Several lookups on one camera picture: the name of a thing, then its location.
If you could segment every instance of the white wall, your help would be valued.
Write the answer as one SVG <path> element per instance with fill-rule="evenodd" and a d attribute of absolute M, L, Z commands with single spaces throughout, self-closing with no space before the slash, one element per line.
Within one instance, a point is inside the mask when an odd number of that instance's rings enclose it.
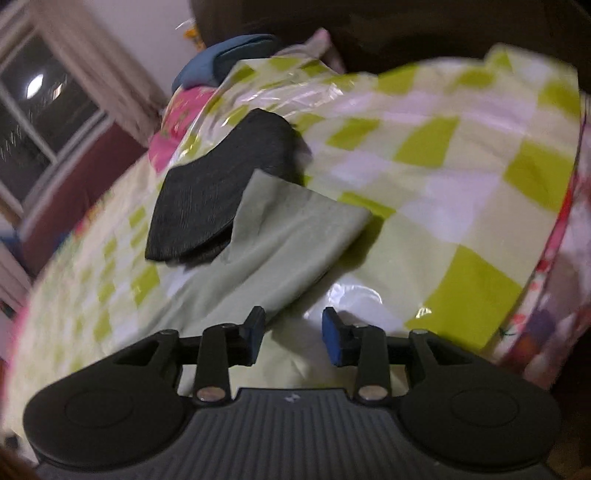
<path fill-rule="evenodd" d="M 84 0 L 95 17 L 168 96 L 177 73 L 197 54 L 175 28 L 193 18 L 189 0 Z"/>

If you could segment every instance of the metal screw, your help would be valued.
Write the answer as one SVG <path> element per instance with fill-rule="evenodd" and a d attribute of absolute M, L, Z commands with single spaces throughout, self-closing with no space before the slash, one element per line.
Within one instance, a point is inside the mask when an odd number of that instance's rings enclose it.
<path fill-rule="evenodd" d="M 204 402 L 215 402 L 226 398 L 226 391 L 220 387 L 203 387 L 197 391 L 197 398 Z"/>
<path fill-rule="evenodd" d="M 388 390 L 380 385 L 364 385 L 359 389 L 358 394 L 365 401 L 379 401 L 388 396 Z"/>

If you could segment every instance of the black cloth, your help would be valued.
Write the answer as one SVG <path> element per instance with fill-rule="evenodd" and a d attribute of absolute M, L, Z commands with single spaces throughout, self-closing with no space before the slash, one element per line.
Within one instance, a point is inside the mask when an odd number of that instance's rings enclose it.
<path fill-rule="evenodd" d="M 167 173 L 150 224 L 146 259 L 213 260 L 229 243 L 254 170 L 297 182 L 295 152 L 296 133 L 283 117 L 251 111 L 209 153 Z"/>

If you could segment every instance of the logo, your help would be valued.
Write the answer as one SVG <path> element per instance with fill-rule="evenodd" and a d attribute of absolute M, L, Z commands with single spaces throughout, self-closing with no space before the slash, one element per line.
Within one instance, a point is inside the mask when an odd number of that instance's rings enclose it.
<path fill-rule="evenodd" d="M 301 397 L 297 393 L 292 393 L 289 397 L 285 397 L 284 400 L 289 403 L 296 403 Z"/>

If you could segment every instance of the curtain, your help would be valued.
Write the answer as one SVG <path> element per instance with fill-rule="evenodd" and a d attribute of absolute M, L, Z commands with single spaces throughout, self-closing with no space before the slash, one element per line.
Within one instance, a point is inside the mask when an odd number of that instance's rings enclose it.
<path fill-rule="evenodd" d="M 0 244 L 0 300 L 18 312 L 25 304 L 31 280 L 8 249 Z"/>
<path fill-rule="evenodd" d="M 81 0 L 30 0 L 50 50 L 124 130 L 146 146 L 167 99 L 148 73 L 95 20 Z"/>

